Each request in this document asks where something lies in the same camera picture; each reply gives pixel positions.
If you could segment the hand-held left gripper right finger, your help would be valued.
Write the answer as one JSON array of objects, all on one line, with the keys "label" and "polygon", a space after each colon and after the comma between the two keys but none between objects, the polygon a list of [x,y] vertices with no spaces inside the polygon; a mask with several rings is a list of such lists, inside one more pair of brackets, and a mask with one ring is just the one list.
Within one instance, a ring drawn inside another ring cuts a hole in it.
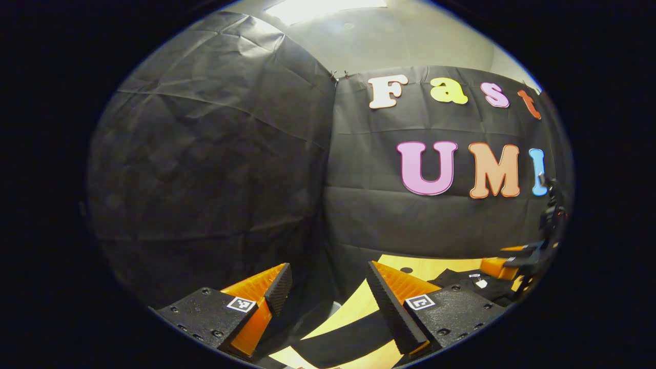
[{"label": "hand-held left gripper right finger", "polygon": [[506,311],[460,283],[440,288],[375,261],[368,262],[367,282],[404,355],[457,345]]}]

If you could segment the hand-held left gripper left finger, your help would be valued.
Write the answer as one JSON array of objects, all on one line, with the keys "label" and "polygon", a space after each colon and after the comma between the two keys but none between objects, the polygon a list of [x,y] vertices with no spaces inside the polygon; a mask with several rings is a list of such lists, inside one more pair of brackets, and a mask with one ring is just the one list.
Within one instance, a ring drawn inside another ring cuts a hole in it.
[{"label": "hand-held left gripper left finger", "polygon": [[291,287],[291,267],[284,262],[220,291],[200,288],[155,313],[205,345],[249,358]]}]

